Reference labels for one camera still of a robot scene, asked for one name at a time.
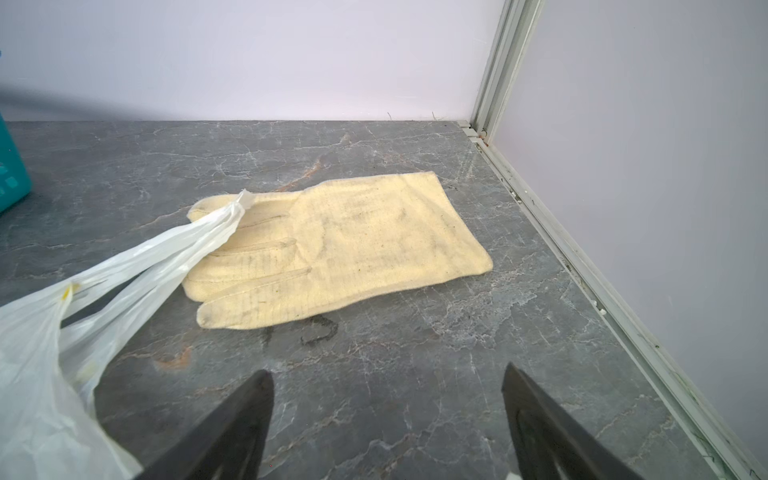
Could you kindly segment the white plastic bag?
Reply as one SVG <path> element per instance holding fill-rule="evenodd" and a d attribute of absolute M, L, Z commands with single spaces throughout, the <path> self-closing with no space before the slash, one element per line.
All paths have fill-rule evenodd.
<path fill-rule="evenodd" d="M 101 427 L 111 360 L 190 270 L 236 231 L 254 196 L 174 227 L 1 308 L 1 476 L 132 479 L 143 467 Z"/>

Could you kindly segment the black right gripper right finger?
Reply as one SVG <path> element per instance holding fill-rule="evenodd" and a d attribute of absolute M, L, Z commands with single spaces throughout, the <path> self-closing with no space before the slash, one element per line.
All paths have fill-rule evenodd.
<path fill-rule="evenodd" d="M 530 376 L 510 363 L 502 395 L 522 479 L 638 479 Z"/>

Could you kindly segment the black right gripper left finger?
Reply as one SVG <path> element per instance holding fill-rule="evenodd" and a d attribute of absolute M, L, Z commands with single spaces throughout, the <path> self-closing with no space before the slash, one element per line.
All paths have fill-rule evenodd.
<path fill-rule="evenodd" d="M 139 479 L 256 479 L 273 414 L 275 385 L 259 370 Z"/>

